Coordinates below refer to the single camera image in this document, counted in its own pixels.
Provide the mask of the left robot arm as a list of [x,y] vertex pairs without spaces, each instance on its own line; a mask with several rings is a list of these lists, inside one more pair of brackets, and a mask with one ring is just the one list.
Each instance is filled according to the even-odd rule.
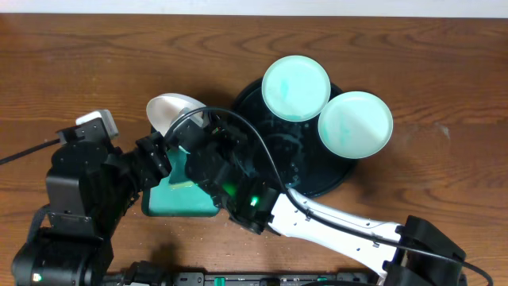
[[101,118],[58,135],[45,180],[49,203],[34,215],[11,271],[17,285],[100,285],[121,218],[171,172],[164,137],[152,133],[124,153]]

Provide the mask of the white plate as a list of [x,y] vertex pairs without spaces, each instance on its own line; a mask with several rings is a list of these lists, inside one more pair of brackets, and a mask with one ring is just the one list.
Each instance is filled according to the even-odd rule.
[[151,99],[146,106],[146,113],[154,130],[165,136],[181,115],[205,106],[190,96],[166,93]]

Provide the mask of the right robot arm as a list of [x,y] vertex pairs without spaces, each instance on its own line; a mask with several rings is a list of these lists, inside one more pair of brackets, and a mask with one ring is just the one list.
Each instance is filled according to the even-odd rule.
[[166,144],[185,152],[185,173],[235,223],[322,245],[373,271],[382,285],[458,285],[465,253],[432,223],[380,222],[327,207],[287,187],[265,140],[238,114],[175,119]]

